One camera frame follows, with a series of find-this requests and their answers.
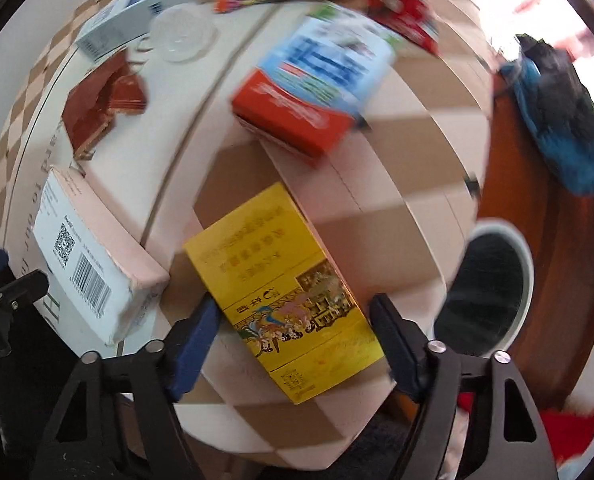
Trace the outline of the yellow cigarette box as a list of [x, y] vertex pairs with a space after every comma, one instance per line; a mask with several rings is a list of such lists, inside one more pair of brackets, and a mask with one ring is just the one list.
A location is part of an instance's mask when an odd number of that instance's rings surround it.
[[292, 403], [336, 387], [384, 355], [282, 184], [191, 237], [185, 251], [234, 331]]

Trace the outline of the small red wrapper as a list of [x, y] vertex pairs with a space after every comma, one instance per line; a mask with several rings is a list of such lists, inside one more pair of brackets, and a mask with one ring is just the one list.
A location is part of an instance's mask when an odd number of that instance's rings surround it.
[[439, 54], [436, 14], [428, 0], [367, 0], [368, 16], [432, 55]]

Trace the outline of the white round trash bin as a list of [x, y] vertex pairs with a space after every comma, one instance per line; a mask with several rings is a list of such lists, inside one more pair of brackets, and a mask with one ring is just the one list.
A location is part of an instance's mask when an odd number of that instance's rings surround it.
[[532, 252], [510, 222], [478, 221], [431, 326], [431, 337], [457, 353], [488, 358], [510, 348], [534, 291]]

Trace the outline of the white barcode box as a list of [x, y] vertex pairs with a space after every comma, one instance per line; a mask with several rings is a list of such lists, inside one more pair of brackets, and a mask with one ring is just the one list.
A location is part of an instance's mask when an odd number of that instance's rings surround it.
[[68, 300], [107, 346], [140, 325], [169, 283], [168, 271], [74, 169], [50, 168], [33, 235]]

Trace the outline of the red blanket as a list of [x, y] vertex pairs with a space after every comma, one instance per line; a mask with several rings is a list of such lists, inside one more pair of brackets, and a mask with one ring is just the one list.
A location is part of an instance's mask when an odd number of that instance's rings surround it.
[[594, 439], [594, 412], [536, 407], [525, 386], [504, 382], [457, 396], [449, 449], [461, 454], [460, 479], [554, 478], [557, 466], [582, 455]]

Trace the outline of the checkered brown white tablecloth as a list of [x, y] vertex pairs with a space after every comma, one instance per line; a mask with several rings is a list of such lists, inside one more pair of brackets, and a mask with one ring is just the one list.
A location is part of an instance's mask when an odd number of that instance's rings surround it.
[[340, 304], [309, 294], [321, 278], [336, 274], [359, 312], [384, 292], [420, 326], [434, 322], [474, 223], [465, 180], [486, 171], [492, 77], [475, 0], [429, 2], [439, 54], [405, 46], [368, 102], [366, 128], [319, 162], [258, 136], [231, 110], [238, 87], [313, 4], [217, 16], [216, 43], [194, 64], [164, 62], [144, 42], [133, 48], [150, 91], [170, 82], [183, 93], [119, 120], [83, 164], [88, 185], [170, 274], [124, 351], [162, 337], [204, 294], [190, 238], [224, 226], [212, 244], [233, 247], [239, 285], [278, 269], [287, 245], [323, 251], [285, 287], [248, 295], [237, 320], [222, 324], [197, 386], [176, 406], [194, 439], [262, 464], [323, 470], [359, 437], [393, 388], [384, 358], [300, 403], [289, 393], [304, 375], [264, 367], [312, 336], [332, 338], [329, 363], [364, 354], [342, 338]]

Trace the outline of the dark red snack wrapper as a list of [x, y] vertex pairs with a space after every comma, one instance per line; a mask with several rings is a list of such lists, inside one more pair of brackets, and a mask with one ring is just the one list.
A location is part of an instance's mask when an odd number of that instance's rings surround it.
[[62, 110], [75, 160], [89, 159], [117, 115], [140, 115], [148, 104], [143, 78], [122, 49], [88, 73], [69, 92]]

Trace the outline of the blue dark clothes pile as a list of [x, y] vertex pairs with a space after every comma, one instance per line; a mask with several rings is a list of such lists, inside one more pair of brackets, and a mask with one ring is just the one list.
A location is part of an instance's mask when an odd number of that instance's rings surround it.
[[516, 36], [519, 58], [501, 67], [544, 162], [575, 196], [594, 195], [594, 102], [567, 51]]

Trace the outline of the blue red milk carton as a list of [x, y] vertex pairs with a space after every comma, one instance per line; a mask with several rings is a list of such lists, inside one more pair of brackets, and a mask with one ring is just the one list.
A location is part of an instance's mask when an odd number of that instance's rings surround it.
[[232, 111], [250, 131], [319, 160], [355, 127], [402, 44], [368, 16], [323, 3], [262, 58]]

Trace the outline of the white blue carton box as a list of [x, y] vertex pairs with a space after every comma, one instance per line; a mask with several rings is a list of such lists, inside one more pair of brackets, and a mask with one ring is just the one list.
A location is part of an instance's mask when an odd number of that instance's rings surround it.
[[74, 44], [96, 61], [149, 32], [150, 22], [161, 12], [195, 0], [114, 0], [87, 20]]

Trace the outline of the clear plastic lid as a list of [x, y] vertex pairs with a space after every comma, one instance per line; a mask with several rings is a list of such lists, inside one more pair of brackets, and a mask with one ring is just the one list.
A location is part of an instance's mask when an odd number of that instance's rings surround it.
[[218, 29], [211, 12], [197, 3], [171, 6], [150, 24], [155, 52], [169, 63], [184, 63], [205, 55], [216, 42]]

